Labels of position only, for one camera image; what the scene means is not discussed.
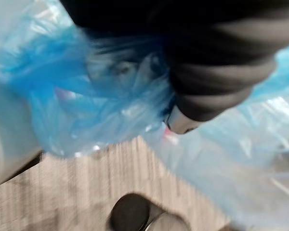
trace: black knob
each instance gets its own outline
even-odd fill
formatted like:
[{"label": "black knob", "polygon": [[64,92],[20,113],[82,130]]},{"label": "black knob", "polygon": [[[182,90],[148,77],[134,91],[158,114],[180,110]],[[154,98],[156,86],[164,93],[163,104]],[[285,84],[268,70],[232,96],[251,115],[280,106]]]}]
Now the black knob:
[{"label": "black knob", "polygon": [[115,204],[110,215],[110,225],[114,231],[143,231],[149,216],[150,202],[131,193]]}]

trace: white object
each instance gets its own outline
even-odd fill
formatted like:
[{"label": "white object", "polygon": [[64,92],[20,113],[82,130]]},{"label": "white object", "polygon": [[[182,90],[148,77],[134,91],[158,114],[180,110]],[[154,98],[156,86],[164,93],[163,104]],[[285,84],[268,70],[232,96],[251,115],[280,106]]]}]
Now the white object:
[{"label": "white object", "polygon": [[26,104],[0,85],[0,184],[39,150]]}]

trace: blue plastic bag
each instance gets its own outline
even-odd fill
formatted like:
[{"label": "blue plastic bag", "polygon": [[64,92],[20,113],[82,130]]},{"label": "blue plastic bag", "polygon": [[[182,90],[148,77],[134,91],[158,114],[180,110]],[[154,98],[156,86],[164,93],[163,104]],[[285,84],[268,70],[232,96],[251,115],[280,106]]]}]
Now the blue plastic bag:
[{"label": "blue plastic bag", "polygon": [[45,150],[82,156],[142,135],[237,225],[289,227],[289,48],[243,105],[178,136],[162,122],[173,92],[160,38],[88,35],[56,0],[11,3],[0,84],[28,101]]}]

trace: silver metal part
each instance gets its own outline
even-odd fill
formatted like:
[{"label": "silver metal part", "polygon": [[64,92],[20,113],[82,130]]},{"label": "silver metal part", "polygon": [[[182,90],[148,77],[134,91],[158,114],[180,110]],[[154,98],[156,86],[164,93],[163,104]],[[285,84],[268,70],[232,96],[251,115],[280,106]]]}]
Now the silver metal part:
[{"label": "silver metal part", "polygon": [[177,106],[165,121],[168,128],[177,134],[186,134],[202,125],[204,122],[194,121],[185,116]]}]

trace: blue plastic wrap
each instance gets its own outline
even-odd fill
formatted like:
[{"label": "blue plastic wrap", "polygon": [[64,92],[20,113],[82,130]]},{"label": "blue plastic wrap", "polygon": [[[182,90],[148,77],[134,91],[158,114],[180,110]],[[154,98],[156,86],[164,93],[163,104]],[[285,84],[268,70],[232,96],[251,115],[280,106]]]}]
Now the blue plastic wrap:
[{"label": "blue plastic wrap", "polygon": [[45,150],[82,156],[142,135],[235,224],[289,227],[289,48],[243,105],[178,136],[162,123],[173,93],[159,38],[88,36],[56,0],[12,2],[0,0],[0,83],[27,99]]}]

